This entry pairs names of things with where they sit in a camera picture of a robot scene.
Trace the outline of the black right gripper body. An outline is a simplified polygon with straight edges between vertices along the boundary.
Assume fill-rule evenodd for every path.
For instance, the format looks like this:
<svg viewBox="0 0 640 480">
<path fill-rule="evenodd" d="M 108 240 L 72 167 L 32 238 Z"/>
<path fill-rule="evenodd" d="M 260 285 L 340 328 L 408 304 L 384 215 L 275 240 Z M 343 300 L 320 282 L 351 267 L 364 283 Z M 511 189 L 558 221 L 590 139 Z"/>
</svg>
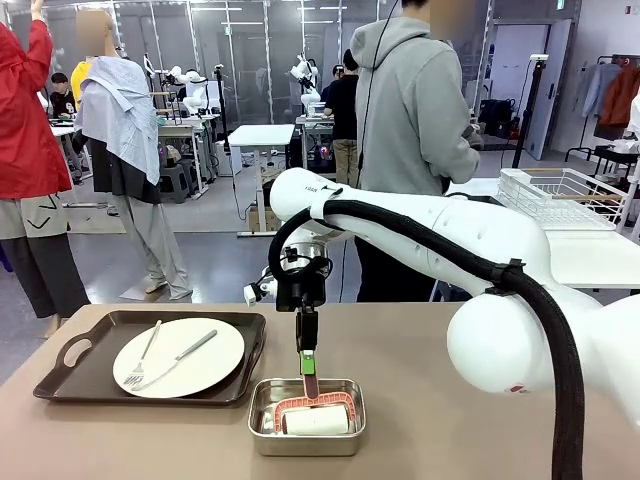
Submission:
<svg viewBox="0 0 640 480">
<path fill-rule="evenodd" d="M 281 259 L 276 266 L 277 311 L 307 311 L 326 302 L 325 283 L 332 271 L 332 261 L 329 258 L 302 257 L 296 262 Z"/>
</svg>

